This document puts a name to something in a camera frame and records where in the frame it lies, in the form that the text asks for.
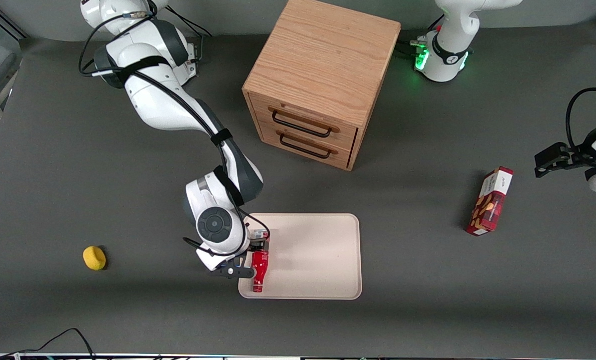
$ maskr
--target white tray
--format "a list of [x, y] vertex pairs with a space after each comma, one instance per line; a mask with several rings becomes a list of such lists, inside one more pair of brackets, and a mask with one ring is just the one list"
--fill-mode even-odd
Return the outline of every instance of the white tray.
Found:
[[[262, 292], [241, 278], [247, 299], [353, 300], [362, 292], [360, 223], [353, 214], [252, 214], [271, 230]], [[261, 229], [253, 219], [249, 228]], [[251, 264], [248, 253], [246, 266]]]

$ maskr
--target red bottle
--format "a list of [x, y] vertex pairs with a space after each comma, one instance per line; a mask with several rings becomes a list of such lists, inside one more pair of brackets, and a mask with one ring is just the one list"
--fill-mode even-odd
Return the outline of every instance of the red bottle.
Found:
[[265, 250], [257, 250], [251, 256], [251, 267], [256, 269], [256, 276], [254, 276], [254, 292], [261, 293], [264, 282], [264, 274], [269, 265], [269, 252]]

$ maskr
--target black metal handle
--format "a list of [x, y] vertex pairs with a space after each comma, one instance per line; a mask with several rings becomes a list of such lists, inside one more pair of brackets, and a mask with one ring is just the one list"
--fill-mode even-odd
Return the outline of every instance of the black metal handle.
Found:
[[273, 114], [271, 114], [271, 118], [273, 119], [273, 121], [275, 121], [276, 123], [280, 124], [280, 125], [284, 125], [288, 128], [291, 129], [296, 129], [296, 130], [300, 130], [301, 132], [305, 132], [309, 135], [314, 135], [316, 137], [321, 137], [321, 138], [325, 138], [328, 137], [329, 135], [331, 135], [331, 130], [333, 130], [331, 127], [329, 128], [329, 130], [327, 130], [327, 132], [317, 132], [317, 131], [313, 131], [311, 129], [307, 129], [306, 127], [302, 127], [300, 125], [295, 125], [293, 123], [284, 121], [284, 120], [280, 120], [279, 118], [275, 117], [278, 114], [278, 110], [273, 110]]
[[311, 150], [306, 150], [306, 148], [301, 148], [300, 146], [293, 145], [292, 143], [288, 143], [286, 141], [282, 141], [284, 139], [284, 134], [280, 134], [280, 144], [287, 146], [287, 148], [292, 148], [294, 150], [302, 151], [303, 153], [309, 154], [312, 157], [317, 157], [321, 159], [327, 159], [329, 155], [331, 155], [331, 150], [327, 150], [326, 155], [322, 155], [321, 153], [313, 152]]

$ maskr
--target red box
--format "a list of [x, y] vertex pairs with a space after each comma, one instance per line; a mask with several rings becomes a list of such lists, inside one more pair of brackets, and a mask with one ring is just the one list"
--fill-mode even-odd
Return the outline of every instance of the red box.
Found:
[[512, 177], [513, 170], [502, 166], [485, 177], [467, 226], [469, 234], [479, 237], [496, 230]]

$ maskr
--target drawer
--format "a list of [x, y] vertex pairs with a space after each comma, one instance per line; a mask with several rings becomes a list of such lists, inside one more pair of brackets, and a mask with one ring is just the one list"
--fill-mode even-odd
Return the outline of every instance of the drawer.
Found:
[[280, 130], [277, 126], [265, 123], [259, 123], [259, 126], [264, 142], [282, 150], [346, 170], [350, 157], [349, 150], [304, 138], [294, 131]]
[[355, 127], [331, 121], [274, 98], [254, 93], [250, 93], [249, 96], [259, 123], [282, 131], [292, 130], [292, 133], [300, 133], [302, 138], [318, 144], [351, 150], [357, 133]]

